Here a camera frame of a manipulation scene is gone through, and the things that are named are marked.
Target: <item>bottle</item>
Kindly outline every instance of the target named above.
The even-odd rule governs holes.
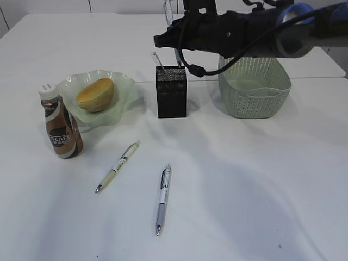
[[[55,153],[60,158],[72,158],[82,150],[83,143],[76,120],[67,111],[55,84],[39,88],[41,104],[45,109],[46,131]]]

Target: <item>black mesh pen holder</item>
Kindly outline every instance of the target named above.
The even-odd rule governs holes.
[[[159,118],[185,118],[187,80],[184,66],[156,67],[157,113]]]

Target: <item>white bottle cap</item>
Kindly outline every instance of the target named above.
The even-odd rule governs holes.
[[[54,83],[49,83],[39,87],[39,95],[42,100],[51,100],[56,98],[58,93],[58,87]]]

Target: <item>bowl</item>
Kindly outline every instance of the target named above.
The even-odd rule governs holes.
[[[81,90],[101,78],[109,78],[114,82],[114,97],[104,110],[90,113],[78,106],[76,97]],[[74,74],[60,82],[58,90],[65,107],[77,119],[78,125],[91,128],[118,123],[128,106],[140,97],[134,80],[123,73],[105,70]]]

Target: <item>pen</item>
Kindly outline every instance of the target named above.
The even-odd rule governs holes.
[[[136,151],[136,149],[140,146],[140,141],[133,143],[129,146],[126,152],[121,156],[120,161],[109,171],[103,181],[100,182],[96,189],[96,193],[102,191],[109,183],[113,180],[122,166],[127,162],[129,157]]]
[[[174,17],[173,17],[172,5],[170,3],[170,0],[164,1],[163,9],[164,9],[165,18],[167,20],[167,25],[171,26],[173,24]],[[175,52],[176,62],[178,63],[179,68],[181,68],[181,59],[180,59],[178,49],[174,49],[174,52]]]
[[[167,209],[167,202],[168,202],[169,182],[170,182],[171,172],[172,172],[172,167],[170,166],[170,164],[168,164],[168,166],[162,172],[162,180],[160,185],[161,193],[159,197],[157,220],[156,220],[156,235],[161,234],[161,229],[164,224],[165,212]]]

